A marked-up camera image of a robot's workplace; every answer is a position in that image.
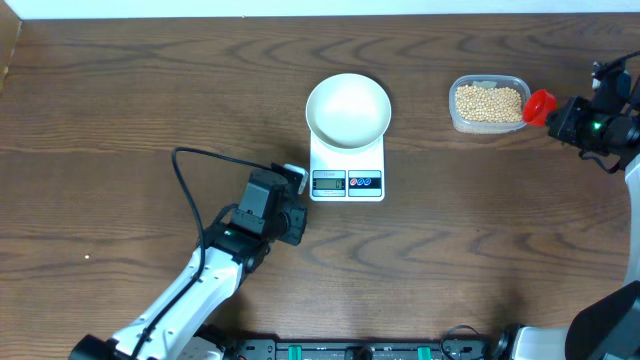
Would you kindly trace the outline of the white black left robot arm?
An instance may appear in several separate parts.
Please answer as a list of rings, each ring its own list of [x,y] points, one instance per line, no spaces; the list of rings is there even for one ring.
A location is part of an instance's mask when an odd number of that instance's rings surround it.
[[[176,359],[209,315],[230,298],[282,241],[301,242],[307,208],[299,200],[305,169],[255,169],[239,204],[229,205],[200,236],[174,282],[136,320],[103,341],[85,336],[71,359]]]

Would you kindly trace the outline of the red plastic measuring scoop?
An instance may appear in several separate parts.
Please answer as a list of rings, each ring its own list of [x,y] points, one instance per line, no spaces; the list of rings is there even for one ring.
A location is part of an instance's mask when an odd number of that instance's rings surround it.
[[[547,116],[556,109],[556,97],[546,89],[540,89],[524,105],[522,118],[527,125],[542,127],[546,125]]]

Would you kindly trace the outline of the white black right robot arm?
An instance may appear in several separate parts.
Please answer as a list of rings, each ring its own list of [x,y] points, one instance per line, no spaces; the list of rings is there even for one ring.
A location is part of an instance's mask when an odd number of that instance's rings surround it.
[[[497,359],[636,359],[639,356],[639,80],[626,69],[639,54],[592,65],[593,94],[557,104],[546,90],[523,108],[528,125],[578,151],[608,174],[624,175],[629,245],[620,288],[556,328],[515,324],[501,335]]]

